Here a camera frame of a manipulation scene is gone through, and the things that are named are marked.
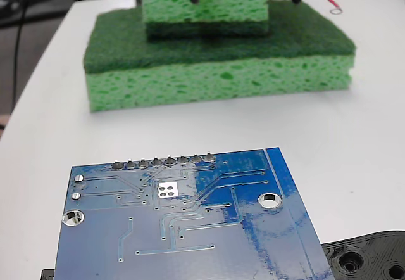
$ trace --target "scouring pad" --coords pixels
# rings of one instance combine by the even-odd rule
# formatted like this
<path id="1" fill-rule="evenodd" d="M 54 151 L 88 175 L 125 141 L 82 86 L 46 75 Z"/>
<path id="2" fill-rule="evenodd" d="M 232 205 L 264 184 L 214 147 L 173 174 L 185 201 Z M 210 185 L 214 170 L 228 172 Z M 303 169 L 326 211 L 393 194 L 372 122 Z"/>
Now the scouring pad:
<path id="1" fill-rule="evenodd" d="M 142 0 L 149 37 L 261 36 L 268 0 Z"/>
<path id="2" fill-rule="evenodd" d="M 84 60 L 92 111 L 346 89 L 355 46 L 306 4 L 272 1 L 264 38 L 148 42 L 139 8 L 101 15 Z"/>

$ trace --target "sponge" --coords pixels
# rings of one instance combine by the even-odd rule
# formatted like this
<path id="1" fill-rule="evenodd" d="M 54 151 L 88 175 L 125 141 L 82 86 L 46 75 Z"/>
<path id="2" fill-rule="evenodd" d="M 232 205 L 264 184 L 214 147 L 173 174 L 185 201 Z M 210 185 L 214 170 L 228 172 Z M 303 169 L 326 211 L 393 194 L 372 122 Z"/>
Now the sponge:
<path id="1" fill-rule="evenodd" d="M 268 0 L 142 0 L 149 37 L 265 35 Z"/>
<path id="2" fill-rule="evenodd" d="M 306 4 L 272 1 L 264 38 L 148 42 L 139 8 L 101 15 L 85 54 L 92 111 L 346 89 L 355 46 Z"/>

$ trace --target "dark green scouring pad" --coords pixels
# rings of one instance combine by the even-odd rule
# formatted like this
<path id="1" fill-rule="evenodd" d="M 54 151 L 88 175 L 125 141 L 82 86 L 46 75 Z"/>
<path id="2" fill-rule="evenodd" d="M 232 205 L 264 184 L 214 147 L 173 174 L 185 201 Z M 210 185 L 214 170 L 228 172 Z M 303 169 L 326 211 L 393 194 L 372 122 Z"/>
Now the dark green scouring pad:
<path id="1" fill-rule="evenodd" d="M 140 8 L 100 15 L 84 67 L 92 111 L 346 89 L 355 46 L 306 4 L 272 1 L 262 38 L 148 42 Z"/>
<path id="2" fill-rule="evenodd" d="M 149 37 L 261 36 L 268 0 L 142 0 Z"/>

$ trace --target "stacked sponges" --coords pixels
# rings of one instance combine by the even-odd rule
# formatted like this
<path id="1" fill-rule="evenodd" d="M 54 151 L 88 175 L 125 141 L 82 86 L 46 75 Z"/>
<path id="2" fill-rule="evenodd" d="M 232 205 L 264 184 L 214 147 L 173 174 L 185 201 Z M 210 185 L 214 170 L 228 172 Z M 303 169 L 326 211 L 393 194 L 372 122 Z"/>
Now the stacked sponges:
<path id="1" fill-rule="evenodd" d="M 143 0 L 99 16 L 84 67 L 90 109 L 100 111 L 345 89 L 354 52 L 306 4 Z"/>

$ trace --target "black wire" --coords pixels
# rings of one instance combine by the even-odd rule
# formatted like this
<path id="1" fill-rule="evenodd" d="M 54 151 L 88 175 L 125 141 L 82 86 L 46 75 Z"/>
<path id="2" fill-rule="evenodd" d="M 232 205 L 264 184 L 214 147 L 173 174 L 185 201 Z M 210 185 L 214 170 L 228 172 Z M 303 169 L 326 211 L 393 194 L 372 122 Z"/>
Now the black wire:
<path id="1" fill-rule="evenodd" d="M 15 48 L 14 48 L 14 66 L 13 66 L 13 97 L 11 102 L 11 111 L 14 110 L 17 101 L 17 69 L 18 69 L 18 50 L 20 48 L 20 37 L 21 31 L 24 25 L 25 14 L 27 12 L 28 6 L 30 4 L 30 0 L 25 0 L 22 2 L 22 13 L 20 18 L 20 23 L 18 24 L 17 30 L 17 38 L 15 41 Z"/>

